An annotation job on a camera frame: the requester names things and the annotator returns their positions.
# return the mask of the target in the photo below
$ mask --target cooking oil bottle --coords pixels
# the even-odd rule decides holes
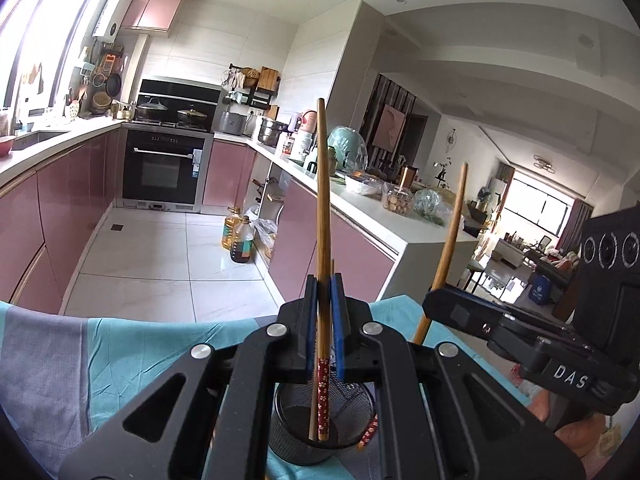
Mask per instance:
[[[249,217],[243,216],[241,223],[234,227],[229,251],[237,264],[245,264],[251,259],[251,245],[254,242],[254,228],[249,225]]]
[[[231,238],[234,227],[242,222],[239,207],[227,207],[231,214],[225,218],[225,226],[222,228],[222,246],[228,251],[231,248]]]

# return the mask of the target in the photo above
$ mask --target ceiling light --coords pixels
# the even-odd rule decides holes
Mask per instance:
[[[546,158],[543,158],[539,155],[534,155],[533,159],[535,160],[535,162],[533,163],[534,167],[538,168],[539,170],[545,170],[551,174],[556,172],[554,166],[551,164],[551,162],[546,160]]]
[[[595,42],[586,34],[578,36],[578,43],[580,43],[584,48],[593,48],[595,45]]]

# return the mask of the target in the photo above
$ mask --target sink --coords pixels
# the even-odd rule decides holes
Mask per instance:
[[[14,146],[12,152],[19,152],[24,148],[28,148],[42,142],[43,140],[53,139],[62,134],[68,134],[70,130],[41,130],[39,132],[29,132],[28,134],[21,134],[14,139]]]

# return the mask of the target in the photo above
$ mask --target oven door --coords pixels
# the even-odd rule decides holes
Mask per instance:
[[[129,131],[122,197],[195,204],[204,139]]]

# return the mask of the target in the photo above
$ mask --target red bowl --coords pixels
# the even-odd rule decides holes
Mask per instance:
[[[11,148],[14,146],[15,136],[8,135],[4,137],[0,137],[0,156],[7,156],[11,151]]]

